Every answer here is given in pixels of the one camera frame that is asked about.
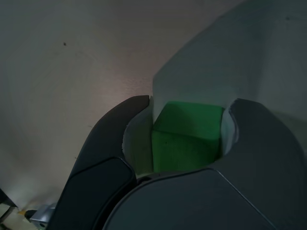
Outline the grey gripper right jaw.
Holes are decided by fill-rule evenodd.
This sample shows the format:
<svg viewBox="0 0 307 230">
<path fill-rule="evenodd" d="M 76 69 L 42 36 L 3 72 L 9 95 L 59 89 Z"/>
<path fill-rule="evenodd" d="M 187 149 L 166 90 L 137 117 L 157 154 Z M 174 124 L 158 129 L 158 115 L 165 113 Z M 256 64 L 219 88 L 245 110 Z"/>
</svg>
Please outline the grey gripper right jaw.
<svg viewBox="0 0 307 230">
<path fill-rule="evenodd" d="M 244 99 L 225 110 L 222 127 L 222 158 L 137 186 L 104 229 L 306 229 L 307 161 L 293 133 L 265 106 Z"/>
</svg>

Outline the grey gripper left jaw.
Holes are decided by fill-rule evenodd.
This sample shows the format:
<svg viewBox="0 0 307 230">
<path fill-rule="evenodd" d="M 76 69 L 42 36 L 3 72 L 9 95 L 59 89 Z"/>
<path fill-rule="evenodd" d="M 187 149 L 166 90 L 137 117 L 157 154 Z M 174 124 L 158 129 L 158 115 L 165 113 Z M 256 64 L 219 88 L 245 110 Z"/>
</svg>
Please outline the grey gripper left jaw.
<svg viewBox="0 0 307 230">
<path fill-rule="evenodd" d="M 88 135 L 64 186 L 49 230 L 101 230 L 116 204 L 137 185 L 122 141 L 128 123 L 146 107 L 148 95 L 112 108 Z"/>
</svg>

